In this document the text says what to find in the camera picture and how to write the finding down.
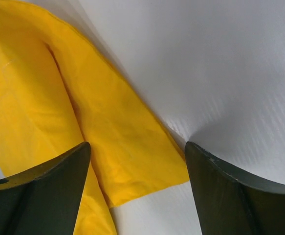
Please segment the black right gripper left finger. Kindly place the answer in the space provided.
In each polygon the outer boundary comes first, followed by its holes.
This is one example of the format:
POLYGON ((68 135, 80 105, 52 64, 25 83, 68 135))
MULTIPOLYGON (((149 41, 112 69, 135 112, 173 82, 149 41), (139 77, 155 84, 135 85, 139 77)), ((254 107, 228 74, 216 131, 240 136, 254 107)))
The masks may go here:
POLYGON ((0 235, 71 235, 90 163, 82 142, 47 162, 0 179, 0 235))

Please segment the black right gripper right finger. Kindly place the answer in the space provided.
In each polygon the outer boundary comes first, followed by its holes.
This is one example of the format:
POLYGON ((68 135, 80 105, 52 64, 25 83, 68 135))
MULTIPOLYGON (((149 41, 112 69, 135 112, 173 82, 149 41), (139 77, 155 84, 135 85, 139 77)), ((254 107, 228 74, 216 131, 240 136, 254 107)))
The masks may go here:
POLYGON ((193 142, 185 159, 204 235, 285 235, 285 185, 259 177, 193 142))

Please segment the yellow cloth placemat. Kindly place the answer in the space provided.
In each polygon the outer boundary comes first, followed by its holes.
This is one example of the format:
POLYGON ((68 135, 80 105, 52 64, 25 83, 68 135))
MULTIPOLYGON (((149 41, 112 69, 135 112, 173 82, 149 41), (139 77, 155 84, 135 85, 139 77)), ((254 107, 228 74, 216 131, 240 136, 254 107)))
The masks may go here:
POLYGON ((44 8, 0 0, 0 168, 13 175, 84 141, 76 235, 114 235, 110 208, 189 180, 178 145, 90 41, 44 8))

